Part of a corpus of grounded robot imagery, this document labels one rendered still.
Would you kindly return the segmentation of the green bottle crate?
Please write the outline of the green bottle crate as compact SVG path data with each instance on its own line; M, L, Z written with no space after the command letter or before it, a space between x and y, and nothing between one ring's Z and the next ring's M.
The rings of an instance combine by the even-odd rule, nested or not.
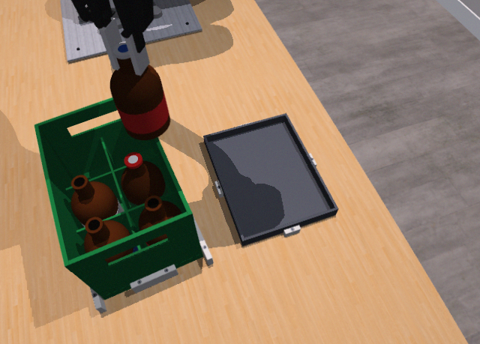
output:
M68 131L69 127L115 111L111 97L34 125L64 266L104 300L131 289L130 283L170 265L180 268L203 257L193 213L158 137L135 139L128 135L121 119L75 135ZM121 186L122 173L127 168L124 158L131 152L141 154L144 161L160 169L169 192L160 198L175 204L182 214L139 230L145 203L131 208ZM129 236L85 252L87 231L71 209L75 191L71 181L78 175L111 188L124 211L105 220L120 222L130 232ZM147 241L165 234L168 238L147 246ZM138 251L134 253L110 263L104 260L136 246Z

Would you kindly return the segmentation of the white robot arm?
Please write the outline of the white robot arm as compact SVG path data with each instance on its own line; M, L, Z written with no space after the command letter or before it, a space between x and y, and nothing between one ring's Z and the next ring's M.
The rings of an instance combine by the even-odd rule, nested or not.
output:
M121 21L119 19L119 16L117 14L115 5L113 3L113 0L109 0L109 3L110 3L111 10L115 11L115 14L112 17L115 18L115 20L117 22L117 25L118 25L118 29L123 28L122 24L121 24ZM154 19L162 17L162 15L163 15L162 10L154 3L154 1L153 1L153 5L154 5ZM79 14L77 12L76 12L76 14L78 15L79 21L82 22L83 20L80 18Z

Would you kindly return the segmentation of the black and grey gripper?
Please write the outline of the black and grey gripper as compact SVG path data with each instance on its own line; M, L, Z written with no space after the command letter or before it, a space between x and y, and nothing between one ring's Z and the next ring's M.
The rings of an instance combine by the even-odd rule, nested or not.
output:
M122 35L127 44L135 74L141 76L150 63L143 32L154 19L153 0L112 0L124 29L121 34L116 18L112 17L115 11L111 10L110 0L71 1L83 21L90 20L99 28L113 70L120 68L113 48L122 42Z

